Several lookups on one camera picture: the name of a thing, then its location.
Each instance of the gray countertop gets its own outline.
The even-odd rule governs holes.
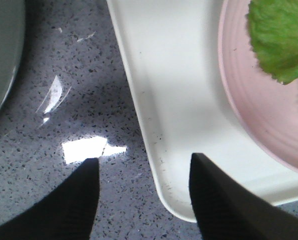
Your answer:
[[[26,11],[21,65],[0,111],[0,224],[107,142],[91,239],[201,239],[158,198],[106,2],[27,0]],[[79,140],[90,138],[86,155]],[[282,208],[298,216],[298,202]]]

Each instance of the pink bowl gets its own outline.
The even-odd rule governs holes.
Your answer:
[[[249,2],[223,3],[218,33],[223,86],[249,135],[274,159],[298,172],[298,80],[281,85],[258,66],[247,32]]]

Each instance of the white tray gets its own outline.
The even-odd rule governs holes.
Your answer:
[[[157,193],[195,222],[193,152],[205,153],[273,205],[298,200],[298,173],[267,155],[223,91],[217,35],[222,0],[107,0]]]

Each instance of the gray plate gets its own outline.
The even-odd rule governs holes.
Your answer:
[[[24,1],[0,0],[0,108],[17,73],[24,33]]]

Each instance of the white spot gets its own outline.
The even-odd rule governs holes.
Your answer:
[[[77,40],[77,42],[79,43],[79,42],[81,42],[81,41],[83,41],[83,40],[87,40],[87,39],[89,39],[89,38],[92,38],[95,34],[96,34],[96,32],[94,31],[93,33],[90,33],[87,37],[80,37],[80,38]]]

